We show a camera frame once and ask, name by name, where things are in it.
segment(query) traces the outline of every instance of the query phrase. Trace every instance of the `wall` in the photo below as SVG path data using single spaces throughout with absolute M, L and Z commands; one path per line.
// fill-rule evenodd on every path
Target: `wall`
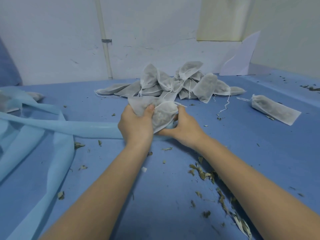
M 201 0 L 101 0 L 114 79 L 189 60 L 219 72 L 239 42 L 195 40 Z M 0 0 L 0 37 L 23 83 L 107 79 L 94 0 Z
M 252 62 L 320 78 L 320 0 L 256 0 L 245 36 L 261 31 Z

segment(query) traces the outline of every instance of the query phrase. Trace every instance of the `blue tabletop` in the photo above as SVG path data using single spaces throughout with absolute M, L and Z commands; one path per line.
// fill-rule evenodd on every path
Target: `blue tabletop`
M 268 119 L 249 103 L 234 96 L 230 97 L 228 109 L 221 113 L 223 119 L 220 121 L 216 114 L 224 108 L 227 97 L 216 97 L 216 102 L 211 99 L 208 104 L 195 99 L 180 101 L 177 98 L 176 101 L 188 106 L 187 112 L 197 119 L 207 134 L 320 214 L 320 94 L 299 87 L 314 81 L 281 71 L 266 76 L 225 76 L 219 79 L 230 86 L 244 88 L 247 92 L 241 96 L 243 98 L 262 94 L 302 114 L 292 126 L 288 126 Z M 127 99 L 101 98 L 94 94 L 94 90 L 113 83 L 134 81 L 106 80 L 21 88 L 44 94 L 46 97 L 42 102 L 59 106 L 66 120 L 118 122 Z M 56 119 L 52 114 L 28 107 L 23 113 L 32 118 Z M 53 133 L 47 131 L 38 147 L 0 184 L 1 240 L 10 235 L 45 194 L 47 171 L 53 155 L 52 139 Z M 76 150 L 62 184 L 65 198 L 53 201 L 37 236 L 78 199 L 124 148 L 123 141 L 116 139 L 101 139 L 102 146 L 98 145 L 97 139 L 76 137 L 74 140 L 85 146 Z M 187 173 L 189 164 L 198 159 L 196 152 L 172 139 L 154 141 L 150 150 L 153 155 L 148 156 L 143 164 L 147 171 L 139 173 L 112 239 L 247 239 L 218 204 L 217 187 L 229 195 L 223 183 L 212 184 L 209 180 L 202 181 L 198 175 L 193 177 Z M 81 165 L 88 168 L 78 170 Z M 203 168 L 210 171 L 206 162 Z M 199 198 L 195 191 L 201 192 L 203 198 Z M 191 200 L 196 204 L 195 208 L 191 207 Z M 241 207 L 236 209 L 249 223 L 255 239 L 261 239 Z M 201 213 L 208 210 L 211 215 L 202 217 Z

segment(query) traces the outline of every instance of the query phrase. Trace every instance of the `person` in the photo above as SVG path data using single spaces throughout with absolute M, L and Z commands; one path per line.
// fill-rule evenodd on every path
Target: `person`
M 153 139 L 150 105 L 142 117 L 127 105 L 118 128 L 125 148 L 100 177 L 41 237 L 41 240 L 108 239 Z M 320 217 L 204 133 L 197 121 L 178 107 L 178 125 L 162 129 L 200 153 L 215 169 L 265 240 L 320 239 Z

